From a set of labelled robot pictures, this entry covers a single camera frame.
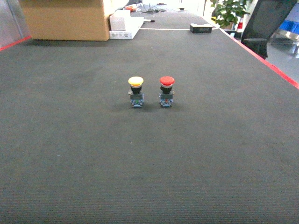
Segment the yellow push button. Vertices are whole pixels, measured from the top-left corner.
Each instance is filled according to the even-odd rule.
[[[140,86],[143,83],[143,78],[134,76],[129,78],[128,82],[131,86]]]

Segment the office chair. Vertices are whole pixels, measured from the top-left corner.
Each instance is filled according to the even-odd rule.
[[[263,59],[267,55],[267,42],[286,19],[297,0],[258,0],[245,27],[241,43]]]

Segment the red push button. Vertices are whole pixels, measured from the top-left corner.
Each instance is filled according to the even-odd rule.
[[[170,86],[175,83],[175,80],[171,76],[164,76],[160,78],[160,83],[165,86]]]

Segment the wall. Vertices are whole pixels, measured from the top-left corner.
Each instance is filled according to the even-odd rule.
[[[199,15],[203,15],[205,0],[143,0],[145,5],[151,4],[151,6],[157,3],[165,3],[169,8],[179,8],[183,6],[185,10],[198,12]]]
[[[299,3],[294,6],[285,20],[299,22]]]
[[[29,36],[18,0],[0,0],[0,48]]]
[[[124,8],[128,2],[129,0],[111,0],[111,7],[116,11],[117,9]]]

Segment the gray felt surface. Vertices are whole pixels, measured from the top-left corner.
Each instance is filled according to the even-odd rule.
[[[143,27],[205,23],[183,13]],[[299,90],[220,30],[30,40],[0,65],[1,223],[298,221]]]

